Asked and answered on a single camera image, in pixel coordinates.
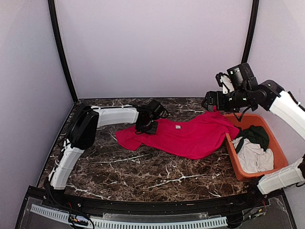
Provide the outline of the magenta t-shirt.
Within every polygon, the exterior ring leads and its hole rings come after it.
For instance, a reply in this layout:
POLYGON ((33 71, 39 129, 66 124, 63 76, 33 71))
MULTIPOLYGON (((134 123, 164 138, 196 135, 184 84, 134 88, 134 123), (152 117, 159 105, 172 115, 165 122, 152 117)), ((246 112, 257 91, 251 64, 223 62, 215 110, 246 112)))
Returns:
POLYGON ((158 120, 154 135, 136 134, 135 127, 115 133, 118 144, 135 151, 141 145, 188 159, 202 159, 218 149, 225 137, 237 137, 239 129, 220 112, 205 112, 188 122, 158 120))

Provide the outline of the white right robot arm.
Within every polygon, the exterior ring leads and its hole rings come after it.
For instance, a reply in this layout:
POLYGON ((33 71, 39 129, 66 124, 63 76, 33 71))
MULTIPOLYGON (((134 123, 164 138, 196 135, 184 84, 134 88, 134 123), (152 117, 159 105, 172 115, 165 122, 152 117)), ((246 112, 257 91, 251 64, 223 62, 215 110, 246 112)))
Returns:
MULTIPOLYGON (((241 108, 255 111, 258 107, 272 113, 290 127, 301 138, 305 137, 305 109, 273 80, 258 83, 250 65, 246 62, 216 75, 220 91, 206 93, 202 107, 207 111, 225 111, 235 114, 241 108)), ((271 174, 261 176, 254 187, 243 197, 243 203, 253 207, 262 195, 289 186, 301 187, 305 184, 305 158, 301 157, 271 174)))

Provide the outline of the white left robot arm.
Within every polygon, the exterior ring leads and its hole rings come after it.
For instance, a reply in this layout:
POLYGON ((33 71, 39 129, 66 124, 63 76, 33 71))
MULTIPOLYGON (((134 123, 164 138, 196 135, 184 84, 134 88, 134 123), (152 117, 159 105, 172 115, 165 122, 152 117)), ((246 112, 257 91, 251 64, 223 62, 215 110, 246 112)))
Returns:
POLYGON ((157 120, 167 118, 168 114, 156 100, 151 100, 147 105, 81 105, 71 119, 59 158, 46 179, 45 183, 54 189, 49 193, 49 201, 57 208, 63 208, 67 204, 67 197, 59 190, 66 188, 76 162, 93 145, 98 128, 124 123, 135 124, 136 134, 154 135, 158 127, 157 120))

